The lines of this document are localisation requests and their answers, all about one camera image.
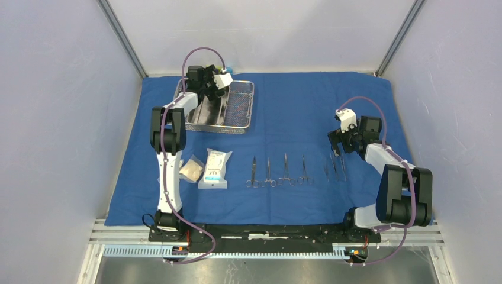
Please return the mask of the steel toothed tissue forceps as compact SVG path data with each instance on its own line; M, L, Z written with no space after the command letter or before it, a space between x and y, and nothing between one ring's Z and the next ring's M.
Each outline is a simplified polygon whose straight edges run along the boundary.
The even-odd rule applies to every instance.
M334 176L335 176L336 180L339 181L340 179L339 179L339 174L338 174L338 170L337 170L336 156L334 155L334 153L330 153L330 160L331 160L331 163L333 166Z

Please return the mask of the metal mesh tray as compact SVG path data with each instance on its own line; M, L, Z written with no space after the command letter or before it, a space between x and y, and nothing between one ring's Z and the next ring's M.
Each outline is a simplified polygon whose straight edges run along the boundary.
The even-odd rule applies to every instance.
M235 80L231 83L226 115L222 126L191 124L185 122L188 131L223 134L244 134L252 120L254 84Z

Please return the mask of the steel needle holder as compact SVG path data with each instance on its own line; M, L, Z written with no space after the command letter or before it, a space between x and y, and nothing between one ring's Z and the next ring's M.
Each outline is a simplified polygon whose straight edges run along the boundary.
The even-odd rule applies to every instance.
M314 179L307 173L306 160L304 155L302 155L302 175L298 177L297 183L299 185L312 185L314 183Z

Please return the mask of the steel hemostat forceps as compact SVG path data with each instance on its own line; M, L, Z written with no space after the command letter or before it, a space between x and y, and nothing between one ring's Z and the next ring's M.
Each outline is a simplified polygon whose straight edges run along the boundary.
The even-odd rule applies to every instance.
M277 185L282 186L285 184L289 184L290 186L295 185L295 179L292 178L289 174L289 167L288 167L288 156L285 153L284 154L284 172L283 172L283 177L278 178L277 180Z

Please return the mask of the blue surgical wrap cloth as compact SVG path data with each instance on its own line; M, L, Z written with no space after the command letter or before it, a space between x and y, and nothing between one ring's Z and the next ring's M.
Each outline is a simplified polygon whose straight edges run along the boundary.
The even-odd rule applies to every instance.
M206 160L207 148L231 154L227 162L227 189L199 189L180 182L184 217L208 224L310 225L340 223L353 207L373 204L378 194L379 173L356 153L345 158L347 182L323 171L329 169L330 143L327 134L338 129L335 110L343 104L358 115L385 117L387 144L402 158L411 153L393 99L391 84L355 72L346 73L248 73L236 75L255 86L252 122L245 134L187 133L184 159L195 155ZM273 180L283 177L284 154L295 185L261 187L271 160ZM312 185L299 185L302 155ZM258 188L247 188L256 156Z

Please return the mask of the steel ring-handled forceps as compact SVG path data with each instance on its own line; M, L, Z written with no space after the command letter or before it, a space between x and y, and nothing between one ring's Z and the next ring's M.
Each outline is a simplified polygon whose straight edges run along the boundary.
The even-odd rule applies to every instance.
M276 180L272 179L270 158L268 158L268 160L267 160L266 178L265 178L265 180L261 181L261 183L260 183L261 187L265 187L267 185L271 186L273 188L277 185Z

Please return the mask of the beige gauze packet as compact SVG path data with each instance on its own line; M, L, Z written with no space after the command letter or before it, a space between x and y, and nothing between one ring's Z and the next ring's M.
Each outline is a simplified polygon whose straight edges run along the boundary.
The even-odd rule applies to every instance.
M195 155L192 155L190 159L180 168L179 174L181 179L187 181L188 183L196 183L202 176L204 169L205 164Z

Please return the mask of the steel surgical scissors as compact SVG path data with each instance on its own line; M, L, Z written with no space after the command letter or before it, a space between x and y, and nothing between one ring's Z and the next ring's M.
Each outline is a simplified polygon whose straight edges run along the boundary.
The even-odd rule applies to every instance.
M256 180L256 156L252 160L252 174L249 180L246 181L247 188L258 188L259 182Z

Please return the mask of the white sterile packet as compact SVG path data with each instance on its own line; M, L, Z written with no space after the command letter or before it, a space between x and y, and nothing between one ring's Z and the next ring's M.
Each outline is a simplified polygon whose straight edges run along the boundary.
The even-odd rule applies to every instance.
M198 182L199 189L227 189L226 164L232 153L207 148L207 162L203 176Z

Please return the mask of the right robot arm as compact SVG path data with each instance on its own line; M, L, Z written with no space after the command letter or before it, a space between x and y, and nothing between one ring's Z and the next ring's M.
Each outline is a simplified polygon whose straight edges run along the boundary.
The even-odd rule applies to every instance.
M433 174L397 155L380 139L384 127L378 117L340 115L340 128L328 134L335 157L357 153L381 176L376 201L353 207L344 216L342 234L358 241L366 229L425 227L432 220Z

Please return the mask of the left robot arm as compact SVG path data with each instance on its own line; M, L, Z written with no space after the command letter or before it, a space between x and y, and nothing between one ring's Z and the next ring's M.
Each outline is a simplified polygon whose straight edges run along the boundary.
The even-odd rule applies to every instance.
M153 229L163 230L172 241L181 240L188 227L197 228L182 216L179 191L179 166L186 146L186 116L205 99L213 101L225 95L232 81L225 67L190 66L188 74L181 79L182 93L172 102L152 109L150 145L156 152L160 183Z

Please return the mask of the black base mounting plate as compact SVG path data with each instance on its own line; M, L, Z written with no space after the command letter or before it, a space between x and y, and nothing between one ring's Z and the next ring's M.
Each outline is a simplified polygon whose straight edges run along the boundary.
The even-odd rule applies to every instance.
M343 224L318 225L215 225L198 224L183 234L175 230L154 230L149 225L151 243L188 244L189 252L327 252L333 244L376 244L382 238L370 229Z

